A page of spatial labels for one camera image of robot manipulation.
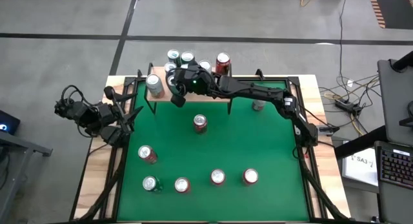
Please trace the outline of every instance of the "keyboard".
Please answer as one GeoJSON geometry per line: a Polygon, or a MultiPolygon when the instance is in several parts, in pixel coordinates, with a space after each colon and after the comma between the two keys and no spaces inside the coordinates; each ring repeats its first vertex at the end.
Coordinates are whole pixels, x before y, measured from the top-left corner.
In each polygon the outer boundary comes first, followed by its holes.
{"type": "Polygon", "coordinates": [[[413,154],[408,155],[407,152],[382,148],[380,179],[413,189],[413,154]]]}

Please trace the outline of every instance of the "wooden table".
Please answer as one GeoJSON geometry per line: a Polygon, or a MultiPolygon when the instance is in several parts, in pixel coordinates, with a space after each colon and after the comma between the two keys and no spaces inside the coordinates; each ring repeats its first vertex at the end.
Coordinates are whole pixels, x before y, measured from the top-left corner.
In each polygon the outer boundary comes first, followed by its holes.
{"type": "MultiPolygon", "coordinates": [[[[163,67],[154,67],[153,71],[157,74],[165,73],[163,71],[163,67]]],[[[319,89],[317,85],[317,80],[315,75],[271,75],[266,77],[288,77],[288,76],[296,76],[299,78],[299,83],[301,87],[301,94],[303,96],[303,101],[306,109],[311,111],[315,116],[319,119],[327,122],[323,104],[321,102],[321,97],[319,95],[319,89]]],[[[133,77],[133,76],[108,76],[108,80],[106,82],[106,86],[112,86],[117,93],[122,93],[123,91],[123,84],[126,77],[133,77]]],[[[111,103],[105,95],[103,96],[102,102],[111,103]]],[[[316,118],[312,117],[310,114],[307,113],[307,118],[309,123],[313,123],[315,125],[322,125],[316,118]]],[[[324,141],[327,143],[332,143],[330,137],[326,136],[319,136],[320,141],[324,141]]],[[[90,146],[90,150],[93,150],[97,147],[104,145],[102,139],[95,138],[90,146]]],[[[77,193],[77,197],[75,199],[74,208],[72,211],[71,218],[80,218],[83,214],[87,212],[91,205],[95,202],[97,197],[102,192],[105,181],[106,181],[106,174],[108,172],[108,164],[109,158],[111,154],[112,148],[111,147],[104,147],[101,150],[94,152],[91,156],[88,157],[86,160],[85,171],[83,173],[83,177],[81,178],[79,184],[79,190],[77,193]]],[[[120,153],[122,149],[117,149],[117,156],[115,162],[115,168],[117,167],[119,160],[120,160],[120,153]]],[[[319,172],[319,177],[321,181],[321,186],[323,190],[327,193],[333,204],[347,217],[350,217],[350,211],[348,209],[347,199],[345,195],[345,191],[343,188],[343,184],[341,182],[341,175],[339,173],[337,160],[334,154],[334,149],[328,145],[319,144],[317,147],[314,147],[314,153],[316,156],[317,168],[319,172]]],[[[106,208],[106,215],[105,217],[109,218],[112,215],[112,209],[114,204],[114,194],[116,190],[116,186],[112,189],[109,199],[108,205],[106,208]]],[[[318,206],[318,199],[314,189],[310,185],[310,192],[314,207],[314,214],[315,217],[321,217],[319,206],[318,206]]]]}

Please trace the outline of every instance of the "green table surface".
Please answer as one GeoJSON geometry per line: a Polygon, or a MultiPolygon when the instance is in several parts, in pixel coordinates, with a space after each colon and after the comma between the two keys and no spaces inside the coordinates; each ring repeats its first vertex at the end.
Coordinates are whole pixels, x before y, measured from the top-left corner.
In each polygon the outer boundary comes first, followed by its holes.
{"type": "MultiPolygon", "coordinates": [[[[263,83],[285,88],[285,82],[263,83]]],[[[261,112],[252,100],[235,98],[231,115],[226,103],[186,103],[177,108],[158,103],[156,115],[147,107],[140,85],[136,107],[143,105],[130,138],[121,189],[118,221],[307,221],[308,212],[290,120],[282,118],[273,104],[261,112]],[[196,134],[196,114],[208,119],[208,130],[196,134]],[[150,145],[158,162],[139,158],[141,145],[150,145]],[[213,169],[223,169],[220,187],[210,182],[213,169]],[[245,186],[242,173],[254,168],[258,182],[245,186]],[[146,176],[158,177],[164,189],[147,192],[146,176]],[[177,193],[174,181],[190,180],[191,191],[177,193]]]]}

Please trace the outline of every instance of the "soda can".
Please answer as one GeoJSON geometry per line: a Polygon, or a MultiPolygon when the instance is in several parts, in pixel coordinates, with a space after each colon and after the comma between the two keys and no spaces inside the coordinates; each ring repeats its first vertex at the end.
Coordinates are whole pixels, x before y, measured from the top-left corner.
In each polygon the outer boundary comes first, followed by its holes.
{"type": "Polygon", "coordinates": [[[208,121],[204,115],[198,114],[194,117],[194,128],[198,134],[205,133],[207,131],[207,125],[208,121]]]}
{"type": "Polygon", "coordinates": [[[155,74],[150,74],[146,78],[146,87],[154,98],[161,98],[165,95],[162,80],[155,74]]]}
{"type": "Polygon", "coordinates": [[[265,106],[265,101],[257,100],[257,99],[252,101],[252,109],[255,111],[263,110],[264,106],[265,106]]]}
{"type": "Polygon", "coordinates": [[[165,63],[165,73],[168,73],[171,69],[175,69],[176,68],[176,64],[172,63],[172,62],[167,62],[165,63]]]}
{"type": "Polygon", "coordinates": [[[175,79],[175,76],[174,76],[174,75],[168,77],[169,90],[170,90],[171,93],[173,93],[173,94],[178,94],[179,91],[178,91],[178,89],[176,88],[176,86],[175,86],[175,84],[174,84],[174,82],[173,82],[174,79],[175,79]]]}
{"type": "Polygon", "coordinates": [[[225,173],[221,169],[215,169],[211,172],[211,182],[214,185],[222,185],[225,181],[225,173]]]}
{"type": "Polygon", "coordinates": [[[215,73],[221,75],[228,75],[230,71],[231,59],[227,53],[219,53],[217,56],[215,73]]]}
{"type": "Polygon", "coordinates": [[[139,147],[139,150],[137,150],[137,155],[150,164],[154,164],[157,161],[157,154],[154,152],[154,149],[148,145],[139,147]]]}
{"type": "Polygon", "coordinates": [[[160,180],[154,176],[147,176],[142,181],[143,188],[148,192],[161,192],[163,186],[160,180]]]}
{"type": "Polygon", "coordinates": [[[178,193],[186,193],[189,192],[191,188],[191,184],[189,183],[189,179],[187,178],[177,178],[175,181],[175,190],[178,193]]]}
{"type": "Polygon", "coordinates": [[[201,60],[198,64],[199,64],[199,66],[204,68],[207,72],[209,72],[209,73],[212,72],[212,65],[208,60],[201,60]]]}
{"type": "Polygon", "coordinates": [[[193,65],[195,63],[195,55],[192,52],[183,52],[181,54],[181,65],[193,65]]]}
{"type": "Polygon", "coordinates": [[[243,181],[246,185],[253,185],[258,180],[258,173],[253,168],[248,168],[243,173],[243,181]]]}
{"type": "Polygon", "coordinates": [[[168,60],[171,63],[175,63],[177,66],[179,66],[180,63],[180,58],[179,58],[179,51],[175,49],[171,49],[168,51],[168,60]]]}

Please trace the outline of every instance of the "concrete floor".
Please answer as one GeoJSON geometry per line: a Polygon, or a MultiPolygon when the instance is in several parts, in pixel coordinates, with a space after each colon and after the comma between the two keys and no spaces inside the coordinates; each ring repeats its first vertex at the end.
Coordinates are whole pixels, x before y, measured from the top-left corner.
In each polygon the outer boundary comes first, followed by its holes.
{"type": "MultiPolygon", "coordinates": [[[[138,0],[129,35],[229,36],[339,39],[343,0],[138,0]]],[[[0,0],[0,33],[120,35],[130,0],[0,0]]],[[[411,30],[378,27],[369,0],[347,0],[344,39],[413,40],[411,30]]],[[[0,38],[0,109],[22,120],[18,136],[54,148],[50,158],[36,156],[28,181],[14,203],[10,223],[66,221],[85,162],[88,139],[71,121],[54,115],[62,89],[77,85],[89,101],[101,98],[118,41],[0,38]]],[[[214,60],[218,52],[232,57],[235,74],[315,74],[319,86],[336,86],[339,46],[269,43],[185,43],[127,41],[117,75],[146,72],[149,62],[163,65],[170,48],[193,50],[198,59],[214,60]]],[[[360,79],[377,73],[378,59],[399,58],[411,46],[343,46],[343,75],[360,79]]],[[[373,130],[381,126],[381,100],[360,120],[373,130]]],[[[325,106],[325,110],[335,110],[325,106]]],[[[341,113],[328,122],[346,123],[341,113]]],[[[336,136],[355,138],[349,125],[336,136]]],[[[374,194],[346,188],[353,218],[377,215],[374,194]]]]}

